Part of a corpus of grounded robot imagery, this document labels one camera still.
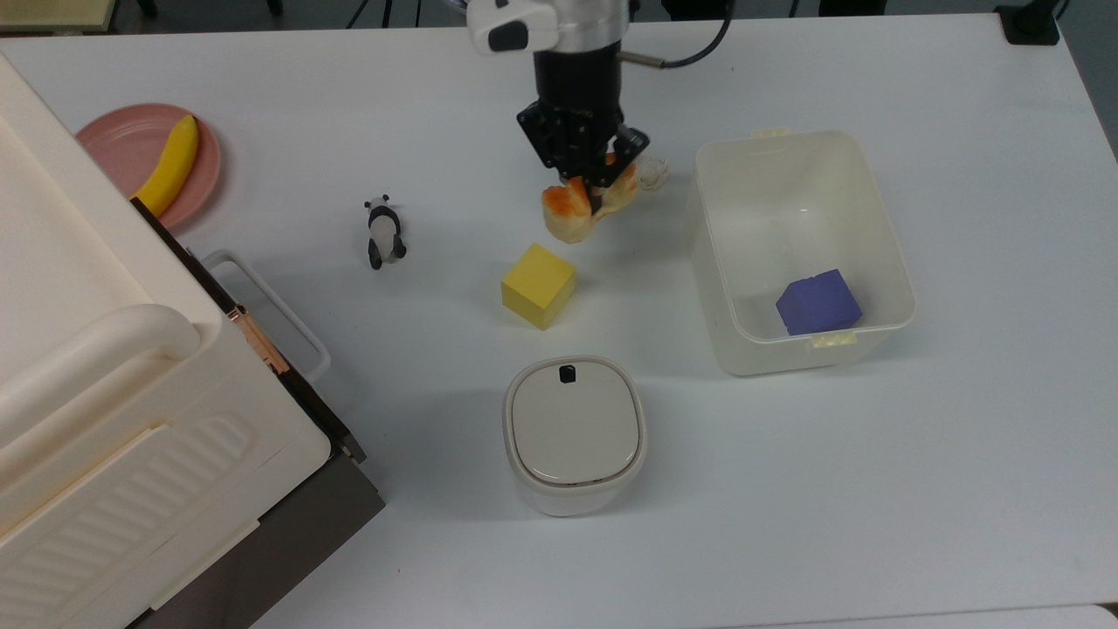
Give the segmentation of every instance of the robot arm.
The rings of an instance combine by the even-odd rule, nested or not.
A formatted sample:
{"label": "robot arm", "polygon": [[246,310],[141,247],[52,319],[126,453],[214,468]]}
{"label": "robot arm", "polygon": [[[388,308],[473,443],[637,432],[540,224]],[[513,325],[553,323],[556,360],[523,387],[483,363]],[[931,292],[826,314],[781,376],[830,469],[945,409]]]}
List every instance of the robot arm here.
{"label": "robot arm", "polygon": [[627,0],[472,0],[466,23],[483,54],[533,53],[539,99],[517,121],[544,166],[584,179],[596,212],[601,191],[648,144],[625,126],[619,104]]}

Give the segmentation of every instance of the white lid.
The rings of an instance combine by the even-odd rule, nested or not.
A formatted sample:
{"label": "white lid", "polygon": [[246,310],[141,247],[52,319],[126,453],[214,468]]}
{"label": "white lid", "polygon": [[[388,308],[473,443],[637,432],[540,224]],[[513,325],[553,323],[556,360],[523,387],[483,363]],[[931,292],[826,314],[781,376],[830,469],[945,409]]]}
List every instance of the white lid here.
{"label": "white lid", "polygon": [[[570,369],[574,382],[565,383]],[[517,456],[541,483],[608,480],[637,455],[637,402],[626,379],[605,362],[548,362],[523,379],[511,407]]]}

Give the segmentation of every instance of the pink plate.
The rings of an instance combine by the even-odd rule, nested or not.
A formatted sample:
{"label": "pink plate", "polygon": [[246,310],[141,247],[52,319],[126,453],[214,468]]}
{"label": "pink plate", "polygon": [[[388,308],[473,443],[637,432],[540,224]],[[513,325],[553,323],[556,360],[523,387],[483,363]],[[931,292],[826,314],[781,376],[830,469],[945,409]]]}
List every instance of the pink plate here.
{"label": "pink plate", "polygon": [[[171,127],[184,115],[191,114],[174,105],[131,105],[86,124],[76,136],[121,193],[132,198],[155,169]],[[206,208],[206,200],[214,192],[221,172],[221,149],[217,137],[200,117],[195,117],[198,118],[198,153],[179,196],[159,217],[168,229]]]}

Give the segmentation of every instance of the black cable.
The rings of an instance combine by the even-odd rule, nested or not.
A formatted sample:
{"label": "black cable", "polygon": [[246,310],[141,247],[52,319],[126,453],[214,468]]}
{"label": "black cable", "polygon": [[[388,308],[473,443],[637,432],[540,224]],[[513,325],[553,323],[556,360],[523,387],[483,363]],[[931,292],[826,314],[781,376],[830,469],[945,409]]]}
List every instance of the black cable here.
{"label": "black cable", "polygon": [[722,28],[718,30],[718,35],[714,36],[714,39],[710,44],[708,44],[705,48],[699,50],[698,53],[691,55],[685,59],[679,59],[675,61],[663,61],[662,64],[660,64],[660,67],[667,69],[667,68],[689,66],[702,59],[707,55],[713,53],[714,48],[718,48],[718,45],[722,42],[722,38],[726,37],[726,31],[730,30],[730,20],[733,19],[733,1],[735,0],[727,1],[726,18],[722,20]]}
{"label": "black cable", "polygon": [[357,12],[353,13],[352,18],[350,18],[350,22],[348,25],[345,25],[347,29],[353,28],[353,22],[356,22],[357,19],[359,17],[361,17],[361,11],[364,10],[364,6],[368,4],[368,3],[369,3],[369,0],[361,0],[361,6],[357,8]]}

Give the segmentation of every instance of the blue cube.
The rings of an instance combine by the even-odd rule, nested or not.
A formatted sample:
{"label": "blue cube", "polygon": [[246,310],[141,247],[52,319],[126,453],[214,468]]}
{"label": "blue cube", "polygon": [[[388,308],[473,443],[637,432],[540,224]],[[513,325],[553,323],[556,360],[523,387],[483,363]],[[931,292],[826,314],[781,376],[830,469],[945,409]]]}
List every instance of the blue cube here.
{"label": "blue cube", "polygon": [[788,284],[776,308],[793,336],[845,331],[862,318],[862,308],[837,268]]}

